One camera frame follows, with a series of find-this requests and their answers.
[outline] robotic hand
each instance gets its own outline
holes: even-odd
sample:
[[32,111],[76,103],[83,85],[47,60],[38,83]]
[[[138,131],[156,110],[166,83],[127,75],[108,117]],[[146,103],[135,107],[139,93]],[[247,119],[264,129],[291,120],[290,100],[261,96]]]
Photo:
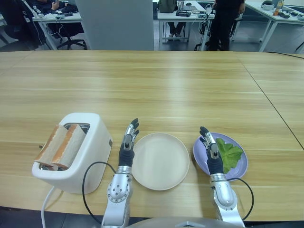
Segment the robotic hand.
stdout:
[[132,163],[134,141],[139,133],[138,119],[127,127],[119,150],[118,169],[108,186],[108,204],[101,228],[124,228],[129,223],[132,196]]
[[219,153],[218,146],[211,133],[205,127],[200,127],[199,133],[202,135],[199,139],[207,151],[207,165],[210,172],[213,203],[217,210],[217,218],[240,227],[245,227],[238,213],[237,195],[231,188],[230,183],[226,180],[223,160]]

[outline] purple plate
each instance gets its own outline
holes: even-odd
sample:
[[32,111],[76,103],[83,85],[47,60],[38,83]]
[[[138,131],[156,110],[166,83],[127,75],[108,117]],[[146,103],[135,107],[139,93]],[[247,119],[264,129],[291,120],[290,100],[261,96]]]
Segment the purple plate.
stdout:
[[[214,140],[216,140],[217,138],[222,138],[225,141],[225,143],[231,143],[233,146],[239,147],[244,152],[244,153],[242,153],[241,159],[238,160],[237,166],[235,168],[231,168],[230,171],[228,173],[226,173],[226,178],[227,179],[234,178],[234,177],[241,178],[242,176],[244,176],[244,174],[247,171],[247,167],[248,167],[248,159],[247,159],[244,149],[235,140],[233,140],[232,138],[230,138],[224,134],[214,133],[214,132],[211,132],[211,134],[212,134]],[[196,163],[199,165],[199,167],[206,174],[210,175],[210,172],[209,172],[209,169],[207,166],[208,158],[207,158],[206,148],[203,145],[203,143],[200,141],[200,136],[194,142],[193,155],[194,155]]]

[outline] table seam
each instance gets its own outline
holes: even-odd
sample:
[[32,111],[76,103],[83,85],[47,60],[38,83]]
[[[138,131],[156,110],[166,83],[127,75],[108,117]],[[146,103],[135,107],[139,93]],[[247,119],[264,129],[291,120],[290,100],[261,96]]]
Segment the table seam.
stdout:
[[287,124],[287,122],[285,121],[285,119],[282,117],[282,115],[279,113],[279,111],[277,110],[277,108],[274,106],[274,104],[271,102],[271,100],[268,98],[268,96],[266,95],[266,93],[264,92],[264,90],[261,88],[261,86],[257,83],[257,81],[254,79],[254,77],[251,75],[251,73],[248,71],[248,69],[245,67],[245,65],[242,63],[242,61],[238,58],[238,60],[240,61],[240,63],[243,65],[244,69],[248,72],[248,74],[251,76],[251,78],[254,80],[255,84],[257,85],[257,87],[259,87],[259,89],[262,91],[262,93],[264,94],[264,96],[267,98],[267,100],[270,102],[270,104],[273,106],[273,108],[275,109],[275,111],[278,113],[278,115],[280,116],[280,118],[283,120],[283,122],[285,123],[285,125],[287,126],[287,128],[289,129],[289,131],[291,132],[291,134],[294,136],[294,138],[296,139],[296,141],[299,143],[300,147],[303,149],[304,151],[304,147],[303,145],[300,143],[299,139],[296,137],[296,135],[294,134],[294,132],[291,130],[291,128],[289,127],[289,125]]

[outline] toast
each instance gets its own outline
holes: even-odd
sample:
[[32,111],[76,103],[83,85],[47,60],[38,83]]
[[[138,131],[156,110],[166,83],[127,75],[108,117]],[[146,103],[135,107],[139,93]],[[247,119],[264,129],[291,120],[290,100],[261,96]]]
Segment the toast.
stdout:
[[52,169],[54,166],[54,164],[51,163],[52,159],[62,144],[66,133],[67,129],[64,126],[57,124],[35,161]]
[[52,163],[63,169],[68,169],[72,165],[85,136],[86,134],[78,124],[72,124],[54,155]]

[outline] green lettuce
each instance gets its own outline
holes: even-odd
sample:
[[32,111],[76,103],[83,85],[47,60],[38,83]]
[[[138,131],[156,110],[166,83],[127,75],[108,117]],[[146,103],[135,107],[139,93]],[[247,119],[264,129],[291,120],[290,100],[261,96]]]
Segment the green lettuce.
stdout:
[[225,143],[221,138],[216,139],[218,150],[224,163],[224,173],[228,173],[231,168],[237,166],[238,160],[241,159],[243,150],[231,143]]

